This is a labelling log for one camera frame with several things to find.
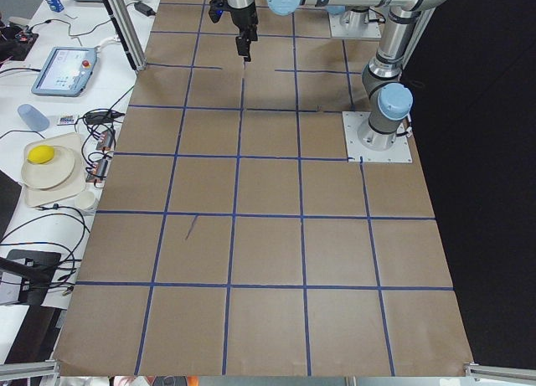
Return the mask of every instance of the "screen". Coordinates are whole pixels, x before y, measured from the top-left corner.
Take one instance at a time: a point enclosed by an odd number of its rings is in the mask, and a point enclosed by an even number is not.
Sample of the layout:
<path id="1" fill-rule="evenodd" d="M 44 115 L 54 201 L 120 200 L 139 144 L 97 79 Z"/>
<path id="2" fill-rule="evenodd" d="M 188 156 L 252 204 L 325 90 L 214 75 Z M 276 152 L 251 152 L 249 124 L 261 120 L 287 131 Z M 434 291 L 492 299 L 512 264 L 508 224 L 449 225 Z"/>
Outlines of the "screen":
<path id="1" fill-rule="evenodd" d="M 59 49 L 39 85 L 44 90 L 70 90 L 76 85 L 80 66 L 87 51 L 79 49 Z"/>

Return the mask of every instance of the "plate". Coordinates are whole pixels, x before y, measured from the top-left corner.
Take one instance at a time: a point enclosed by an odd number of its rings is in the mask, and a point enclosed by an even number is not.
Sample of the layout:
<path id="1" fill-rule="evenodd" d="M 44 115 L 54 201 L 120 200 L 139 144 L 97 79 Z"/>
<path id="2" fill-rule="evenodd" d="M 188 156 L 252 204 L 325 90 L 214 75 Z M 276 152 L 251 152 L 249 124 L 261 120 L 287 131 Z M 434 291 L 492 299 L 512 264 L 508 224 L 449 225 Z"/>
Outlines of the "plate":
<path id="1" fill-rule="evenodd" d="M 44 164 L 33 164 L 24 157 L 21 175 L 35 189 L 52 188 L 62 183 L 75 168 L 75 154 L 67 147 L 54 146 L 54 157 Z"/>

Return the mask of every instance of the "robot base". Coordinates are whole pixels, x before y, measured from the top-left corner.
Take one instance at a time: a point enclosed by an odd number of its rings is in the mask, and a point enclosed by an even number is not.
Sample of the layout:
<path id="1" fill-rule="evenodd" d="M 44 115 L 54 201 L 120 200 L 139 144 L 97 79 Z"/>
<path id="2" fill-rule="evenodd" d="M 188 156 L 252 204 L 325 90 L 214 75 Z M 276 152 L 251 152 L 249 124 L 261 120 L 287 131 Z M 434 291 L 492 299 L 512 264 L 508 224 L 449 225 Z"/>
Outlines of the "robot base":
<path id="1" fill-rule="evenodd" d="M 394 145 L 384 151 L 376 152 L 367 148 L 358 138 L 359 126 L 369 118 L 369 112 L 343 112 L 344 136 L 346 137 L 346 152 L 350 162 L 413 162 L 410 146 L 405 136 L 397 137 Z M 398 132 L 404 132 L 400 124 Z"/>
<path id="2" fill-rule="evenodd" d="M 341 15 L 332 15 L 330 13 L 329 28 L 332 31 L 332 38 L 334 39 L 379 41 L 382 37 L 376 22 L 369 22 L 364 26 L 351 27 L 341 23 Z"/>

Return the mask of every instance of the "white desk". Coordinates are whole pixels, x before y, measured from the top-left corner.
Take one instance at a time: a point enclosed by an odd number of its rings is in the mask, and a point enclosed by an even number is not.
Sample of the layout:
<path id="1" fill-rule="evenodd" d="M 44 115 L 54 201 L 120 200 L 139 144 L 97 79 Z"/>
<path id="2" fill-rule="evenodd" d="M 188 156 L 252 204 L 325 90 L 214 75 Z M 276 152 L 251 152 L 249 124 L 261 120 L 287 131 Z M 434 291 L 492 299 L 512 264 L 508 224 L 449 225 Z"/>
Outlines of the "white desk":
<path id="1" fill-rule="evenodd" d="M 157 11 L 159 2 L 160 0 L 151 0 L 151 2 L 146 3 Z M 106 9 L 101 3 L 76 3 L 70 0 L 63 0 L 63 4 L 65 10 L 62 13 L 54 13 L 50 11 L 47 3 L 43 2 L 33 16 L 30 26 L 47 19 L 57 18 L 69 21 L 72 26 L 71 33 L 78 34 L 90 31 L 98 23 L 105 22 L 109 19 Z M 129 7 L 128 11 L 136 28 L 138 38 L 142 43 L 142 47 L 145 49 L 154 18 L 148 18 L 140 14 L 133 7 Z M 26 60 L 22 62 L 8 62 L 1 69 L 16 67 L 40 69 L 53 47 L 80 47 L 77 39 L 72 39 L 68 36 L 68 25 L 61 22 L 40 25 L 34 29 L 34 32 L 39 34 L 39 38 Z M 80 40 L 84 47 L 95 47 L 102 39 L 113 36 L 115 33 L 113 24 L 109 22 L 97 28 L 92 34 L 81 37 Z M 17 113 L 17 107 L 21 104 L 31 104 L 46 116 L 56 116 L 65 113 L 81 115 L 95 108 L 110 107 L 136 81 L 136 73 L 128 64 L 120 44 L 110 44 L 101 50 L 93 75 L 79 97 L 43 97 L 34 95 L 30 90 L 36 77 L 37 74 L 30 71 L 19 71 L 0 75 L 0 135 L 13 129 L 28 129 Z M 115 110 L 126 111 L 129 99 L 130 94 L 125 96 L 114 107 Z M 78 129 L 83 134 L 85 133 L 83 125 L 80 124 Z M 51 121 L 49 129 L 41 133 L 44 137 L 52 137 L 72 131 L 74 131 L 74 127 L 72 126 L 56 126 L 55 121 Z M 0 140 L 0 169 L 15 181 L 20 181 L 23 149 L 28 143 L 37 140 L 39 140 L 39 137 L 36 134 L 21 132 L 14 132 Z M 95 142 L 88 142 L 85 150 L 86 154 L 94 151 Z M 93 185 L 88 185 L 86 188 L 95 192 L 97 197 L 100 196 L 100 191 L 95 189 Z M 65 199 L 60 204 L 73 206 L 73 200 L 73 198 Z M 21 199 L 18 202 L 8 231 L 46 213 L 49 212 L 40 212 L 29 208 Z M 62 213 L 71 214 L 73 212 L 64 211 Z M 86 222 L 91 227 L 93 217 L 86 216 Z M 73 219 L 58 216 L 42 219 L 35 224 L 24 227 L 13 234 L 13 236 L 10 236 L 6 242 L 48 241 L 72 247 L 78 241 L 81 231 L 81 225 Z M 86 243 L 87 236 L 75 251 L 75 257 L 77 259 L 82 258 Z M 5 257 L 12 248 L 7 246 L 0 247 L 0 256 Z M 62 252 L 62 255 L 66 256 L 63 250 L 58 250 L 58 248 L 48 245 L 35 245 L 34 247 L 28 245 L 26 248 Z M 54 279 L 56 280 L 63 274 L 64 272 L 57 272 Z M 75 280 L 75 278 L 76 274 L 71 277 L 70 281 Z M 61 291 L 51 291 L 47 295 L 44 305 L 66 309 L 69 301 L 70 296 L 62 296 Z M 0 329 L 2 329 L 0 331 L 0 363 L 5 361 L 27 310 L 28 308 L 26 306 L 0 306 Z"/>

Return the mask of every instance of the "beige tray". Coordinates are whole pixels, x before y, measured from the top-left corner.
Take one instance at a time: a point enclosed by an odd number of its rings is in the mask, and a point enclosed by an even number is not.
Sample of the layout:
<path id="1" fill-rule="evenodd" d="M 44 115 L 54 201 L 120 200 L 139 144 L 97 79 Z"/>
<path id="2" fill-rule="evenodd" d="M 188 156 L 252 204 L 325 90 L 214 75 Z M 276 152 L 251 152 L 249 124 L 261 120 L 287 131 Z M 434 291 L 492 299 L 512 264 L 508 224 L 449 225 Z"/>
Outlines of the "beige tray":
<path id="1" fill-rule="evenodd" d="M 82 161 L 81 148 L 82 139 L 78 133 L 68 133 L 43 139 L 42 141 L 29 143 L 24 148 L 24 156 L 28 155 L 30 149 L 39 145 L 68 147 L 75 154 L 75 168 L 73 172 L 61 184 L 49 189 L 32 189 L 24 187 L 24 202 L 35 208 L 47 203 L 56 202 L 60 199 L 70 198 L 85 189 L 84 163 Z"/>

